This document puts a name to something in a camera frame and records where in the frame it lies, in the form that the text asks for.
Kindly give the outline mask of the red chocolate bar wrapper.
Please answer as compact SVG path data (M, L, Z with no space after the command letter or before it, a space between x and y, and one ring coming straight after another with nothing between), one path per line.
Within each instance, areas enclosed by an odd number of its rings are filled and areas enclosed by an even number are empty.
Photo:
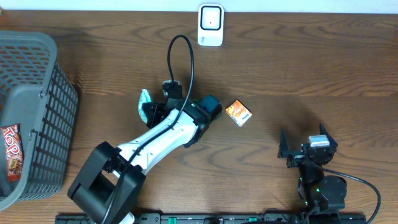
M5 145L7 178L9 182L15 182L21 179L24 164L20 124L4 126L1 131Z

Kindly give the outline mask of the small orange box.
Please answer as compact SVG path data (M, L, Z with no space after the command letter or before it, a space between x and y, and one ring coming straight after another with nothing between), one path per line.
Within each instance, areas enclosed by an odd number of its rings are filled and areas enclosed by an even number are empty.
M252 117L252 113L239 100L226 108L226 114L239 127L242 127Z

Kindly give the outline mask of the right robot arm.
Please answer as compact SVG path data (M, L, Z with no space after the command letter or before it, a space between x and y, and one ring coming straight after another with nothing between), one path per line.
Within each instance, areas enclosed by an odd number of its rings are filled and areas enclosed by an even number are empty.
M325 175L322 167L332 160L338 143L323 125L319 125L319 130L320 134L309 136L299 151L289 149L285 131L280 135L277 157L285 158L288 168L299 170L298 194L307 204L296 217L300 223L338 223L338 212L345 208L345 179Z

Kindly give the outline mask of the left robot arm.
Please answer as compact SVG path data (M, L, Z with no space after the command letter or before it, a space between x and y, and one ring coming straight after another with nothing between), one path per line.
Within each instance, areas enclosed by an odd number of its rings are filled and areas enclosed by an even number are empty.
M97 145L68 189L68 197L95 223L135 223L131 210L147 173L174 149L200 140L222 112L214 96L179 101L167 117L138 138Z

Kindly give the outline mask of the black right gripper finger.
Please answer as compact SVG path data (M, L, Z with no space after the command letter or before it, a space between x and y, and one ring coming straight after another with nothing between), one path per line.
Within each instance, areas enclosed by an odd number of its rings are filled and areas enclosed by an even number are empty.
M280 134L279 151L277 157L279 159L286 158L289 155L289 145L287 142L287 137L285 131L282 129Z
M327 137L331 147L338 147L338 143L332 138L332 136L325 129L324 125L322 125L321 123L319 125L319 130L321 135L325 135Z

